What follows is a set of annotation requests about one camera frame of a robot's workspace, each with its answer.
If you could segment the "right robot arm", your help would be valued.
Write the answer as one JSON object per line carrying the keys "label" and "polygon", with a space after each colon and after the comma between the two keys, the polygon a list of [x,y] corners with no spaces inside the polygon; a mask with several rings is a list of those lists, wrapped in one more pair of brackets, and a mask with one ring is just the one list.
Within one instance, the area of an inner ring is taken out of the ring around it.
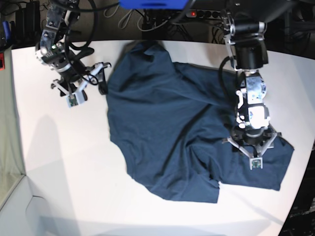
{"label": "right robot arm", "polygon": [[[53,0],[47,11],[46,25],[40,41],[35,47],[36,58],[56,71],[60,78],[51,83],[61,97],[65,97],[69,107],[80,105],[88,100],[87,85],[96,86],[101,95],[108,93],[104,70],[111,67],[109,62],[99,62],[86,66],[82,59],[95,51],[90,47],[98,24],[99,9],[93,0],[89,9],[81,9],[77,0]],[[81,13],[92,13],[91,34],[82,46],[75,46],[70,41],[72,26],[79,20]]]}

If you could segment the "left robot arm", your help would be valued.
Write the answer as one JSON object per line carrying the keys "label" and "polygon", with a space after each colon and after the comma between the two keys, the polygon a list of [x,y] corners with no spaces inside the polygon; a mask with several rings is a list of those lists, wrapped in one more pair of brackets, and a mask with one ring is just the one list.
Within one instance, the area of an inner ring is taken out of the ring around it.
{"label": "left robot arm", "polygon": [[264,34],[268,22],[292,9],[297,0],[229,0],[221,12],[228,56],[221,62],[218,80],[228,102],[235,107],[236,121],[230,136],[198,149],[212,157],[232,157],[236,151],[253,163],[279,157],[289,162],[294,152],[270,125],[263,99],[266,84],[259,69],[268,63]]}

